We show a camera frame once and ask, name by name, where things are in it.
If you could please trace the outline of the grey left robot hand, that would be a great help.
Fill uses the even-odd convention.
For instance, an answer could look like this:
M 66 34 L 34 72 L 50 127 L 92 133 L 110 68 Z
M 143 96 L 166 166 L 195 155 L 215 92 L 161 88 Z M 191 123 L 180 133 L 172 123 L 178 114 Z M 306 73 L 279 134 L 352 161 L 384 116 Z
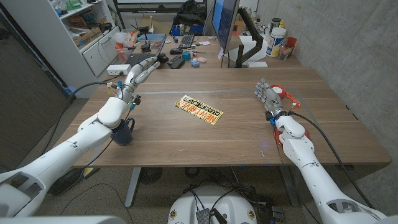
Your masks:
M 141 63 L 134 65 L 123 82 L 122 87 L 118 90 L 118 98 L 125 103 L 129 103 L 138 85 L 144 83 L 159 66 L 160 62 L 157 61 L 157 57 L 147 58 Z

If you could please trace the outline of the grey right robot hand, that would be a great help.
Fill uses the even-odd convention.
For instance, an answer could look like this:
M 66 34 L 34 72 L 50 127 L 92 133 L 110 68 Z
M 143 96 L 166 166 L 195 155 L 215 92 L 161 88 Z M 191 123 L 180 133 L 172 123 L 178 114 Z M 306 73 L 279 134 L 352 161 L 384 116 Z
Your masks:
M 266 120 L 277 120 L 281 116 L 287 116 L 286 110 L 282 106 L 280 96 L 272 89 L 265 79 L 261 78 L 256 84 L 254 94 L 263 102 L 266 109 Z

